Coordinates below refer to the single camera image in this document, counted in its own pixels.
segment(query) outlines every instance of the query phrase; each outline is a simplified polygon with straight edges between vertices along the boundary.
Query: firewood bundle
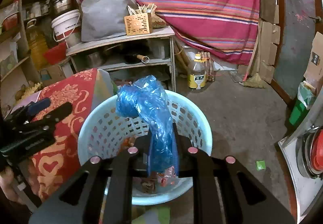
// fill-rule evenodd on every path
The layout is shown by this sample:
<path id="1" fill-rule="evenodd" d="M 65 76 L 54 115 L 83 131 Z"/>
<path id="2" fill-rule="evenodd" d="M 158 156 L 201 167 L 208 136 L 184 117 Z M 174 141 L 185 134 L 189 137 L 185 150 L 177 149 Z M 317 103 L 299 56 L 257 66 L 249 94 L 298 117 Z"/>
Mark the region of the firewood bundle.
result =
<path id="1" fill-rule="evenodd" d="M 201 59 L 206 59 L 204 62 L 206 69 L 206 81 L 214 82 L 213 75 L 213 60 L 211 59 L 211 54 L 209 52 L 198 52 L 201 55 Z"/>

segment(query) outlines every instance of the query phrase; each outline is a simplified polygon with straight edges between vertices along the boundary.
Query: silver screw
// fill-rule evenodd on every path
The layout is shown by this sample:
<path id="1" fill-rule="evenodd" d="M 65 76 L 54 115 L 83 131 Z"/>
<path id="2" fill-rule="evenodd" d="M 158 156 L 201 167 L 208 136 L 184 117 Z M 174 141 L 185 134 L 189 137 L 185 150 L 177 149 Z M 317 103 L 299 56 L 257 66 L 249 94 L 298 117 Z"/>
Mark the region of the silver screw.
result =
<path id="1" fill-rule="evenodd" d="M 130 154 L 135 154 L 135 153 L 137 153 L 137 152 L 138 152 L 138 148 L 136 148 L 135 146 L 129 147 L 129 148 L 128 148 L 128 152 L 129 152 Z"/>
<path id="2" fill-rule="evenodd" d="M 101 158 L 99 156 L 93 156 L 93 157 L 91 157 L 90 162 L 92 164 L 97 164 L 100 162 L 100 160 L 101 160 Z"/>
<path id="3" fill-rule="evenodd" d="M 229 164 L 234 164 L 235 163 L 235 158 L 233 156 L 227 156 L 225 158 L 226 162 Z"/>
<path id="4" fill-rule="evenodd" d="M 191 146 L 188 148 L 188 152 L 191 154 L 196 154 L 198 152 L 198 149 L 194 146 Z"/>

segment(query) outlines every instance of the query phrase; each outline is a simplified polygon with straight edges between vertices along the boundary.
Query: plastic oil bottle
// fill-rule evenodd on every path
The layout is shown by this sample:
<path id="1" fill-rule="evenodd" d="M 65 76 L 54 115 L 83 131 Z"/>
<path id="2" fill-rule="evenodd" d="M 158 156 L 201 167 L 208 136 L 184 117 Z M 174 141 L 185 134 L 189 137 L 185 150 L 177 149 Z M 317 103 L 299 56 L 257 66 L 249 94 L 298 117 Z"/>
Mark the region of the plastic oil bottle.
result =
<path id="1" fill-rule="evenodd" d="M 39 27 L 35 26 L 36 19 L 30 20 L 26 26 L 26 36 L 31 59 L 37 70 L 44 68 L 48 63 L 43 54 L 48 50 L 44 33 Z"/>
<path id="2" fill-rule="evenodd" d="M 200 54 L 195 54 L 195 59 L 188 65 L 187 82 L 192 92 L 199 93 L 205 86 L 206 70 Z"/>

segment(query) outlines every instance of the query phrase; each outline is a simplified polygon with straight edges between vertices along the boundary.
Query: human hand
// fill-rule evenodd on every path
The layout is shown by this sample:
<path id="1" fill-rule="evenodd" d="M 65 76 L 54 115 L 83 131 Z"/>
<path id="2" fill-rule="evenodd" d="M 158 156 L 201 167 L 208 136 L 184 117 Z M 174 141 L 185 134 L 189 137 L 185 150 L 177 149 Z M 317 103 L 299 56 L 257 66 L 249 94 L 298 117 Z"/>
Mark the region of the human hand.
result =
<path id="1" fill-rule="evenodd" d="M 39 191 L 39 182 L 37 180 L 37 172 L 35 166 L 31 160 L 29 160 L 28 162 L 28 171 L 30 175 L 27 181 L 33 193 L 37 195 Z M 11 183 L 13 180 L 14 173 L 10 167 L 6 167 L 4 171 L 0 172 L 0 187 L 7 199 L 14 202 L 18 202 L 20 204 L 25 204 L 15 192 L 15 190 L 12 188 Z"/>

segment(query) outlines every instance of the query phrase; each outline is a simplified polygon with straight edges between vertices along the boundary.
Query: black label on cardboard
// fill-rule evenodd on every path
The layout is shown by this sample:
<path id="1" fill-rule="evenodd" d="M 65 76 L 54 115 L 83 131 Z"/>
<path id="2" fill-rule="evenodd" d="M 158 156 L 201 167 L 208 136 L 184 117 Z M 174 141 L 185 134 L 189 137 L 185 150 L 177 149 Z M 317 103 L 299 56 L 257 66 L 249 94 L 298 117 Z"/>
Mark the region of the black label on cardboard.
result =
<path id="1" fill-rule="evenodd" d="M 312 52 L 312 60 L 311 62 L 313 64 L 315 64 L 316 66 L 319 64 L 320 62 L 320 57 L 315 53 L 315 52 Z"/>

